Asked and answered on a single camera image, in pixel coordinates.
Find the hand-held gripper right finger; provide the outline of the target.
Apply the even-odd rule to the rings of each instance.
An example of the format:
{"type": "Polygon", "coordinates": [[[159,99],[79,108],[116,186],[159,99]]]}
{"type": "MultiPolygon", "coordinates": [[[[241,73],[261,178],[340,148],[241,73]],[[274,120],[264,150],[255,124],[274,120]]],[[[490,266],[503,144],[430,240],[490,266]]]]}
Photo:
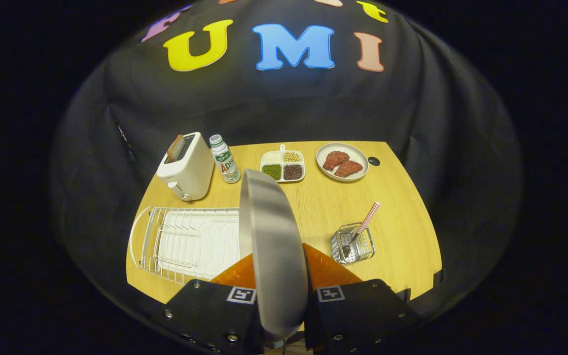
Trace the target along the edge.
{"type": "Polygon", "coordinates": [[[423,318],[381,279],[364,281],[308,244],[304,254],[304,337],[315,355],[387,355],[390,343],[422,325],[423,318]]]}

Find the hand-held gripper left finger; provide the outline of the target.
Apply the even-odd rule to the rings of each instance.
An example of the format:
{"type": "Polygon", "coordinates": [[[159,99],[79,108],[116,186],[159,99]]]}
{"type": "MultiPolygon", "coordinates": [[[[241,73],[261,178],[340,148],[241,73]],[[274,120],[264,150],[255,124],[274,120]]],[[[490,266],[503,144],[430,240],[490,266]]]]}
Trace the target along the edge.
{"type": "Polygon", "coordinates": [[[158,311],[158,324],[205,351],[264,353],[252,255],[211,281],[192,279],[158,311]]]}

